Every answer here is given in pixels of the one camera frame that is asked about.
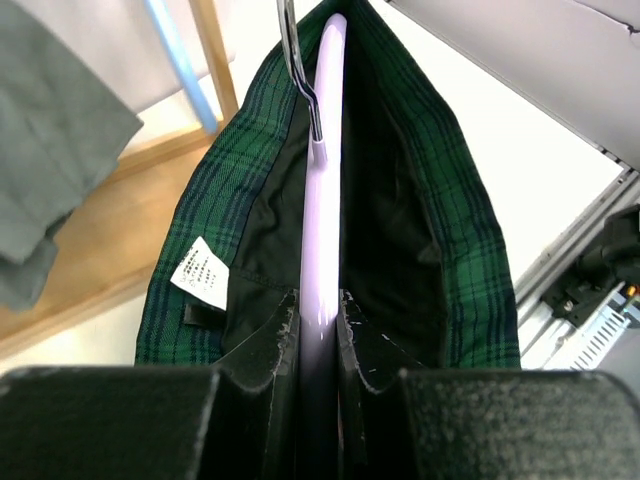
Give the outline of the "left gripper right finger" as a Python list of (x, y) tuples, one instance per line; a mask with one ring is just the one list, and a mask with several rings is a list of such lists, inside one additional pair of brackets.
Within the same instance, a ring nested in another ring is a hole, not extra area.
[(429, 369), (348, 292), (336, 327), (342, 479), (639, 475), (639, 402), (611, 375)]

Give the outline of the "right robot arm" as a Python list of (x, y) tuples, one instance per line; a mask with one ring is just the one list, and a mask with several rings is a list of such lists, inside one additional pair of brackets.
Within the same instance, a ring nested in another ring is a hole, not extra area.
[(583, 325), (614, 287), (639, 284), (639, 206), (609, 216), (602, 230), (542, 295), (556, 319)]

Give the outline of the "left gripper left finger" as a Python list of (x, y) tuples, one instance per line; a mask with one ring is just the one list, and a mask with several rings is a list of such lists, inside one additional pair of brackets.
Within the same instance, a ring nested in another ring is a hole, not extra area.
[(210, 366), (27, 367), (1, 380), (5, 479), (290, 479), (300, 318), (286, 294)]

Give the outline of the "purple plastic hanger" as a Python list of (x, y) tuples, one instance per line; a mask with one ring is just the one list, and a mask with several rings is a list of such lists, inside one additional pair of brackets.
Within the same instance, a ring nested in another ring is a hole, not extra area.
[(336, 319), (339, 312), (341, 135), (347, 20), (333, 14), (320, 39), (314, 81), (305, 75), (294, 4), (277, 4), (282, 47), (294, 85), (308, 103), (299, 315), (296, 476), (338, 475)]

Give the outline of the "green plaid skirt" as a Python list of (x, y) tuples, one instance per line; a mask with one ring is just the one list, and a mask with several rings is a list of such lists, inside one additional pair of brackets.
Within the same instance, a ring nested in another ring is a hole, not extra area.
[[(518, 368), (503, 234), (453, 111), (366, 1), (323, 1), (299, 22), (308, 75), (335, 13), (347, 21), (341, 289), (426, 367)], [(298, 287), (309, 127), (275, 46), (177, 204), (136, 364), (214, 363)]]

